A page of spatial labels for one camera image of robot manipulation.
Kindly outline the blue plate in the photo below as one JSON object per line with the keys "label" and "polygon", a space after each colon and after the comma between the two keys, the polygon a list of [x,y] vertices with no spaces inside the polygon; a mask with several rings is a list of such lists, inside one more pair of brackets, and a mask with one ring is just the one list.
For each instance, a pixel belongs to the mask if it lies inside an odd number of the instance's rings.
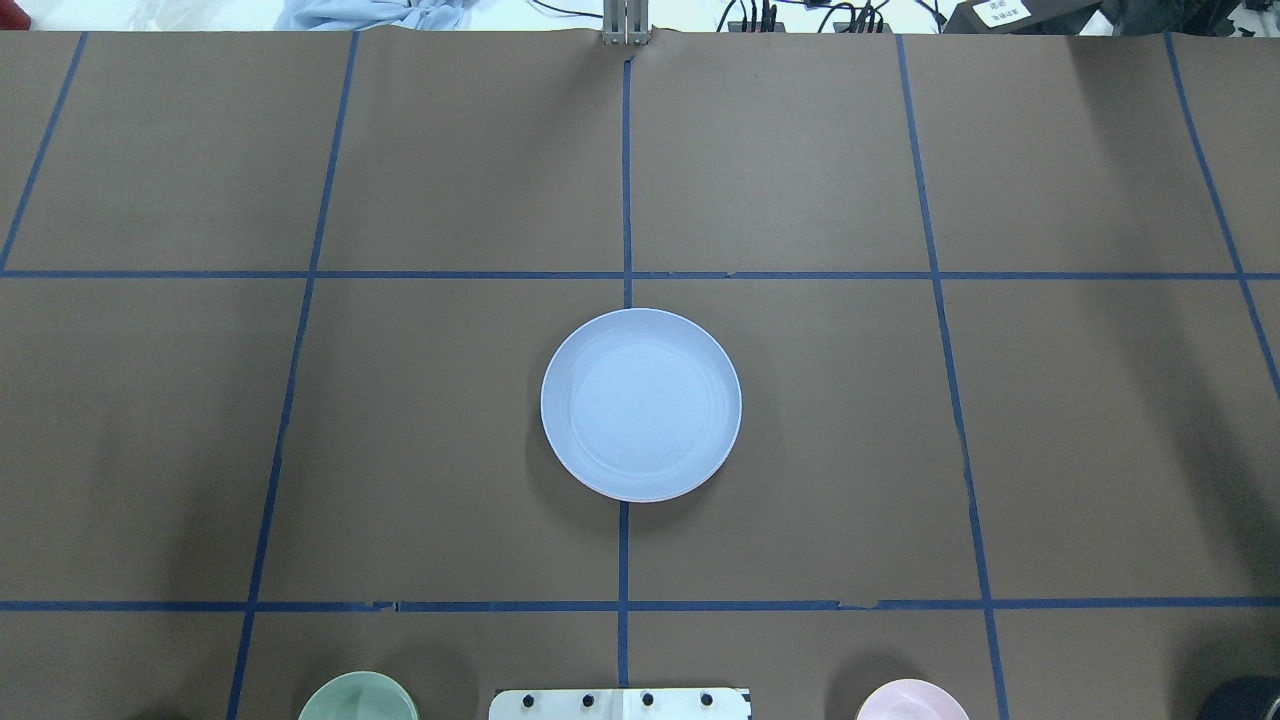
{"label": "blue plate", "polygon": [[742,384],[698,323],[655,307],[585,322],[552,354],[541,428],[564,470],[628,503],[659,503],[704,486],[742,423]]}

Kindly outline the pink bowl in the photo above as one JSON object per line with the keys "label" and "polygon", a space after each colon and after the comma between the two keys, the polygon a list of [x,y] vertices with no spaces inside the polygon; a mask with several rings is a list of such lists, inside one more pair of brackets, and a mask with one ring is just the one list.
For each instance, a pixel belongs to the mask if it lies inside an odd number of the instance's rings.
{"label": "pink bowl", "polygon": [[897,679],[874,689],[855,719],[969,719],[946,689],[920,679]]}

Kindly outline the green bowl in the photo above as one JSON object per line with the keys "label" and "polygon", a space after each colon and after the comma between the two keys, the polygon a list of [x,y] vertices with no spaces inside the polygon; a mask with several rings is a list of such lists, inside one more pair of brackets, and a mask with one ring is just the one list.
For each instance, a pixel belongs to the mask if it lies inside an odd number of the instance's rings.
{"label": "green bowl", "polygon": [[335,676],[317,688],[297,719],[420,719],[410,693],[375,671]]}

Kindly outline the light blue cloth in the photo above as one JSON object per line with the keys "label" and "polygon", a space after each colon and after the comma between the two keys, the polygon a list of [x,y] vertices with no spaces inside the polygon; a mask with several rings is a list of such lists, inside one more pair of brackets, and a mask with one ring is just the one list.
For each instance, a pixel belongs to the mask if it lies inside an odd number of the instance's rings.
{"label": "light blue cloth", "polygon": [[466,1],[284,1],[275,31],[362,31],[397,26],[452,31],[466,14]]}

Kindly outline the dark blue pot with lid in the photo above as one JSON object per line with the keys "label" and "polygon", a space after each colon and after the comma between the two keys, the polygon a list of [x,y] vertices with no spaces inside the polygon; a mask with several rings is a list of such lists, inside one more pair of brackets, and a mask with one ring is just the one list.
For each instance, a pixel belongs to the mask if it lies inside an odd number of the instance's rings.
{"label": "dark blue pot with lid", "polygon": [[1197,719],[1279,719],[1279,676],[1248,675],[1228,680],[1206,697]]}

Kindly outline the aluminium frame post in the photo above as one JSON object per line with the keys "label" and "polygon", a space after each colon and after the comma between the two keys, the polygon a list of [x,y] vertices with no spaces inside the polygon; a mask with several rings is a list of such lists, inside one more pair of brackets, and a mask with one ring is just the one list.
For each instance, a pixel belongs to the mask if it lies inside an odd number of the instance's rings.
{"label": "aluminium frame post", "polygon": [[652,38],[648,0],[602,3],[602,42],[605,46],[643,46]]}

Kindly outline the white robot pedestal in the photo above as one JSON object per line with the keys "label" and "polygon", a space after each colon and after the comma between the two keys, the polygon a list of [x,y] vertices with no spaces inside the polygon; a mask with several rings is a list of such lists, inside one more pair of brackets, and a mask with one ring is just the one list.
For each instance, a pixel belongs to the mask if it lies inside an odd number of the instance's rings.
{"label": "white robot pedestal", "polygon": [[512,689],[489,719],[751,719],[750,692],[728,687]]}

